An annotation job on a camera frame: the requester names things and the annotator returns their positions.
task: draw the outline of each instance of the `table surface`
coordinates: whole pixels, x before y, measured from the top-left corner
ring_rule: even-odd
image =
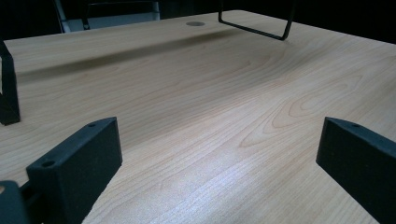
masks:
[[[84,223],[376,223],[315,159],[326,116],[396,139],[394,45],[217,14],[6,44],[22,121],[0,127],[0,179],[118,118],[123,164]]]

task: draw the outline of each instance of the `black object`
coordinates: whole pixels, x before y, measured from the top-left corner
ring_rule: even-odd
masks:
[[[291,24],[293,22],[293,18],[294,18],[294,14],[295,14],[296,8],[297,8],[297,0],[293,0],[292,6],[291,6],[291,11],[290,11],[290,14],[289,14],[289,17],[288,17],[288,23],[286,24],[286,28],[285,28],[285,31],[284,31],[282,36],[265,33],[263,31],[255,30],[255,29],[252,29],[252,28],[248,28],[246,26],[241,26],[241,25],[238,25],[238,24],[235,24],[235,23],[224,21],[222,19],[222,12],[223,12],[223,9],[224,9],[224,0],[219,0],[219,22],[223,23],[223,24],[231,25],[231,26],[233,26],[235,28],[239,28],[239,29],[242,29],[242,30],[245,30],[245,31],[249,31],[249,32],[252,32],[252,33],[255,33],[255,34],[258,34],[258,35],[265,35],[265,36],[268,36],[268,37],[271,37],[271,38],[274,38],[274,39],[277,39],[277,40],[285,40],[289,36],[289,31],[290,31]]]
[[[21,190],[0,182],[0,222],[81,223],[121,163],[117,119],[90,123],[29,165]]]
[[[396,143],[326,118],[317,163],[380,223],[396,223]]]
[[[0,38],[0,56],[2,59],[2,92],[0,93],[0,122],[4,125],[21,121],[18,103],[17,77],[14,59],[3,39]]]

